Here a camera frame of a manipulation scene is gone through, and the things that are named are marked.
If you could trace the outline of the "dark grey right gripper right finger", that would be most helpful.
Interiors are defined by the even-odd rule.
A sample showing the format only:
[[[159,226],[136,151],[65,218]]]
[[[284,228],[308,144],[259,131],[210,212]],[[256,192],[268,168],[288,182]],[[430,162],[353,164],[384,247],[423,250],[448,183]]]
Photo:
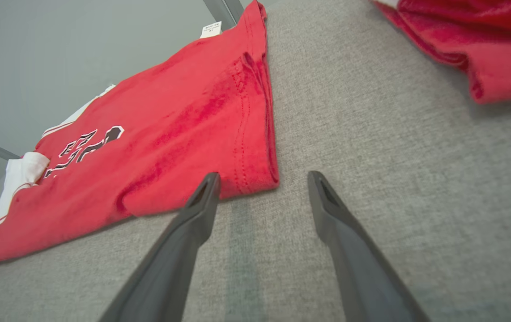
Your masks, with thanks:
[[[348,322],[427,322],[409,288],[327,178],[307,174],[315,230],[329,247]]]

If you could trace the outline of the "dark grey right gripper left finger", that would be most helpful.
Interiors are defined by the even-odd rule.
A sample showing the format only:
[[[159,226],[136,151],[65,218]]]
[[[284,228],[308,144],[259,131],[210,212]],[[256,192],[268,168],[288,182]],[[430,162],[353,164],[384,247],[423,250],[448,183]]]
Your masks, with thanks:
[[[220,175],[209,173],[115,296],[102,322],[179,322],[199,248],[210,238]]]

